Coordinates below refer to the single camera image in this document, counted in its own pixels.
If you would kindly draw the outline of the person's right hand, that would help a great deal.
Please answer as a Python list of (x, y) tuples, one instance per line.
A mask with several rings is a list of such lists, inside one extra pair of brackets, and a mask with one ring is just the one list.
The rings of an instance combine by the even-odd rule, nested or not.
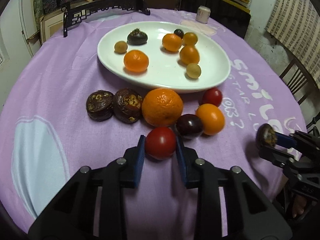
[(303, 218), (309, 211), (311, 201), (305, 199), (303, 196), (296, 195), (293, 201), (292, 217)]

